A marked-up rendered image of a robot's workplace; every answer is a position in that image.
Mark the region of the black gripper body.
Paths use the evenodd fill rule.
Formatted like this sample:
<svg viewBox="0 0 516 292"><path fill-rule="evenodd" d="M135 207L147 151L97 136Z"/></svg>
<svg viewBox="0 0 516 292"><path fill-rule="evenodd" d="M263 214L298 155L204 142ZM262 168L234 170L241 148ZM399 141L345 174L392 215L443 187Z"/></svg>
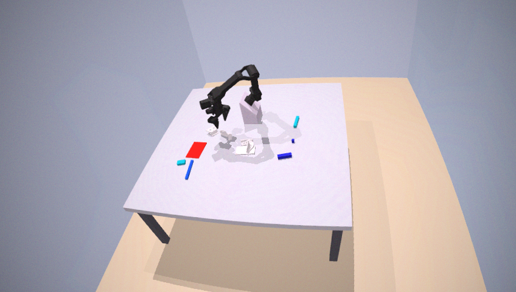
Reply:
<svg viewBox="0 0 516 292"><path fill-rule="evenodd" d="M216 124L218 122L218 118L224 113L224 112L227 112L230 110L230 106L229 105L223 105L221 104L220 106L212 106L212 108L214 109L214 114L215 116L211 116L210 118L208 118L207 122L208 123L214 123Z"/></svg>

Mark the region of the red flat plate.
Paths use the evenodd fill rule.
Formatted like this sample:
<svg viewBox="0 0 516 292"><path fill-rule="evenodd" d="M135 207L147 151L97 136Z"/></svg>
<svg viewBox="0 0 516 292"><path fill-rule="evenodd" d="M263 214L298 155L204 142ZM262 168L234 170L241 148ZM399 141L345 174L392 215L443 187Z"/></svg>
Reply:
<svg viewBox="0 0 516 292"><path fill-rule="evenodd" d="M186 158L199 159L206 144L207 144L207 142L194 142L193 145L191 146Z"/></svg>

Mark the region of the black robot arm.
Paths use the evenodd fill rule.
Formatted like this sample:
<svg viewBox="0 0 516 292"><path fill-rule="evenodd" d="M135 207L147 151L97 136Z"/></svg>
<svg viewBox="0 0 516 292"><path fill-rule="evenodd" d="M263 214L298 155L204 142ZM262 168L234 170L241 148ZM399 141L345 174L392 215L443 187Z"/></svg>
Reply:
<svg viewBox="0 0 516 292"><path fill-rule="evenodd" d="M242 72L244 70L247 70L247 73L249 77L243 76ZM201 106L201 109L206 110L206 114L212 114L214 116L214 109L213 106L220 106L221 105L221 99L225 96L226 92L230 90L236 83L238 83L241 80L248 80L251 81L251 87L249 88L250 95L246 96L244 101L252 106L255 101L260 101L262 99L261 91L259 89L258 79L259 78L259 72L256 69L254 64L249 64L247 66L244 66L240 71L236 71L232 77L230 77L227 81L225 81L220 86L216 86L213 88L208 94L208 99L204 99L199 101L199 104Z"/></svg>

